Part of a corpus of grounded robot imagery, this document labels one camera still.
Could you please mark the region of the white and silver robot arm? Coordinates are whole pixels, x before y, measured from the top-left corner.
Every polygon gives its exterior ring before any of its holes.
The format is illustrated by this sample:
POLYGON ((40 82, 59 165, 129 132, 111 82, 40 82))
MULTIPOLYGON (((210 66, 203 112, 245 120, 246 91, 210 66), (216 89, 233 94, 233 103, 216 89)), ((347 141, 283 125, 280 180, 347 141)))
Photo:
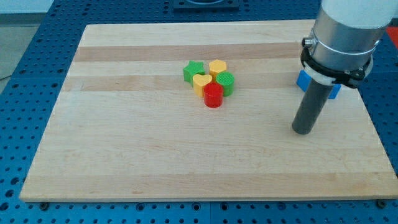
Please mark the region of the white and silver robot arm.
POLYGON ((322 0, 301 63, 317 83, 357 88, 373 68, 373 52, 397 10, 397 0, 322 0))

